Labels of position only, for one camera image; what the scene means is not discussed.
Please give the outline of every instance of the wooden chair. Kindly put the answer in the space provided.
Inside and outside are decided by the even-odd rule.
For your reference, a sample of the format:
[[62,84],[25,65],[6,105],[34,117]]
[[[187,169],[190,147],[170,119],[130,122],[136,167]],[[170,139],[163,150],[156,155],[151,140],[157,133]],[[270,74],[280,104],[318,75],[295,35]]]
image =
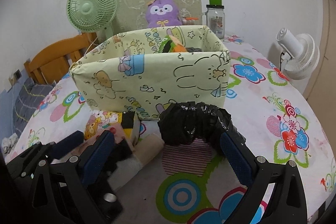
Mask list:
[[31,62],[25,62],[28,76],[39,84],[58,82],[70,68],[66,55],[70,55],[72,62],[77,62],[83,57],[80,50],[88,48],[95,39],[95,33],[84,33],[49,45],[41,50]]

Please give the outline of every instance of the blue wall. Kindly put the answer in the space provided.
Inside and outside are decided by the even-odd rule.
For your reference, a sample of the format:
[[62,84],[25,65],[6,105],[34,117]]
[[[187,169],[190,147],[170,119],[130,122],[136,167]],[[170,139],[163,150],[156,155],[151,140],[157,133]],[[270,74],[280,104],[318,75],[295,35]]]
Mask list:
[[9,137],[14,132],[12,126],[12,113],[14,102],[28,78],[25,70],[21,71],[21,78],[15,83],[15,85],[6,92],[5,90],[0,93],[0,145],[4,137]]

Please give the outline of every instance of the tablecloth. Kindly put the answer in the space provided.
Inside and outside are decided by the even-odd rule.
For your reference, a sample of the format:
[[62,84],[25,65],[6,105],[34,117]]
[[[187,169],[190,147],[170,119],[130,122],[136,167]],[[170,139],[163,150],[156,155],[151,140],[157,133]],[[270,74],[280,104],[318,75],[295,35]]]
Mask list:
[[[275,65],[235,35],[224,43],[231,53],[224,108],[255,155],[270,162],[297,163],[310,219],[335,187],[335,159],[328,139],[306,100]],[[76,130],[84,131],[91,110],[67,77],[43,100],[6,162],[37,141],[58,142]],[[160,134],[157,123],[147,121],[140,133],[141,138]],[[252,223],[260,220],[272,188]],[[245,191],[228,161],[201,140],[165,146],[117,191],[124,213],[115,223],[221,224]]]

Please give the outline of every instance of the silver bolt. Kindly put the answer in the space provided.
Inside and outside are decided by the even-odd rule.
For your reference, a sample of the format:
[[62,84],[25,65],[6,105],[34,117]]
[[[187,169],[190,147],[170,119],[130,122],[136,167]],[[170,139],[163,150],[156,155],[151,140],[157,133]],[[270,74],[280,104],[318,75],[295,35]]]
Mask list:
[[117,197],[111,193],[106,193],[104,195],[104,199],[107,201],[107,202],[115,202],[117,200]]
[[46,164],[46,161],[45,160],[41,160],[40,162],[39,162],[39,166],[44,166]]
[[295,163],[295,161],[293,161],[293,160],[290,160],[288,163],[289,163],[289,165],[290,165],[291,167],[295,167],[295,166],[296,166],[296,163]]
[[70,162],[76,162],[78,160],[78,157],[77,156],[72,156],[69,161]]
[[263,156],[258,156],[257,161],[263,164],[264,162],[266,162],[266,159]]

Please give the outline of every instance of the purple plush toy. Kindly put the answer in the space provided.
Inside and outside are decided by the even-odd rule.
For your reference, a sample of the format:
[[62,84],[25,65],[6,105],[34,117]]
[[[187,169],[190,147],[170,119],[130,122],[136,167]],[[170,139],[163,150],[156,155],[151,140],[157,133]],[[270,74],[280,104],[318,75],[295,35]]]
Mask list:
[[146,20],[148,28],[164,26],[180,26],[179,9],[173,0],[155,0],[148,5]]

